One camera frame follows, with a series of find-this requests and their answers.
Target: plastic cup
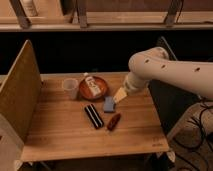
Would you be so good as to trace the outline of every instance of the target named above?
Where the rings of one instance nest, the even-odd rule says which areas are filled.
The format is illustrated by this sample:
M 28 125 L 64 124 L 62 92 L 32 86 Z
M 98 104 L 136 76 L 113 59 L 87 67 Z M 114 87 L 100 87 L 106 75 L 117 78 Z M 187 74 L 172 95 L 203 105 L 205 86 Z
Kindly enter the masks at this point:
M 67 92 L 71 100 L 77 99 L 79 82 L 75 78 L 67 78 L 62 81 L 62 89 Z

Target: sponge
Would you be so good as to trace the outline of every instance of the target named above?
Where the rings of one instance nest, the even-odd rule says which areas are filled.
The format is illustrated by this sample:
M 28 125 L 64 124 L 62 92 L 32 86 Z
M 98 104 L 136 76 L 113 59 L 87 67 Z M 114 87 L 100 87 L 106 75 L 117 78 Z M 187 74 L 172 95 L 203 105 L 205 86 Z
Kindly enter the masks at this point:
M 105 97 L 104 102 L 104 113 L 113 113 L 115 112 L 115 102 L 113 100 L 113 97 L 107 96 Z

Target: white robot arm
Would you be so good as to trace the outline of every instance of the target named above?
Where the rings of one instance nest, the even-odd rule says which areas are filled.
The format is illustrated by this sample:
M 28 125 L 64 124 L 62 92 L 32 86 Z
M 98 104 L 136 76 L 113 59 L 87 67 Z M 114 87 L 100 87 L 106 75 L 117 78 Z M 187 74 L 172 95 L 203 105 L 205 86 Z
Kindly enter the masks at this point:
M 160 80 L 213 100 L 213 63 L 170 61 L 161 47 L 134 54 L 124 90 L 131 94 L 142 90 L 150 80 Z

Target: bowl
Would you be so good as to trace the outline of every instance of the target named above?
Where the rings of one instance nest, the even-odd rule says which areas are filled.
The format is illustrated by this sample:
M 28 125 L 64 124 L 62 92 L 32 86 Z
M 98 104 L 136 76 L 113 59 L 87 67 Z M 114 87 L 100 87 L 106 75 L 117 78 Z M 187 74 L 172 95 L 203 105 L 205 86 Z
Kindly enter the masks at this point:
M 102 97 L 104 97 L 107 94 L 108 91 L 108 85 L 106 83 L 106 81 L 100 77 L 97 76 L 93 76 L 93 78 L 95 79 L 96 84 L 99 86 L 99 88 L 101 89 L 101 93 L 98 96 L 93 96 L 85 79 L 83 79 L 80 84 L 79 84 L 79 93 L 81 94 L 81 96 L 87 100 L 97 100 L 100 99 Z

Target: dark background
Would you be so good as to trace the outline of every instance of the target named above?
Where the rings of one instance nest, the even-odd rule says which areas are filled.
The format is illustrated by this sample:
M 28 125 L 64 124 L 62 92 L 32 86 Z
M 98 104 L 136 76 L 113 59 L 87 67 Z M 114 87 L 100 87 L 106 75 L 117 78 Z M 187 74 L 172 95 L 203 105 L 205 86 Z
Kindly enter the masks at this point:
M 136 52 L 164 36 L 179 60 L 213 57 L 212 30 L 1 32 L 0 74 L 6 74 L 26 39 L 33 43 L 41 73 L 127 71 Z

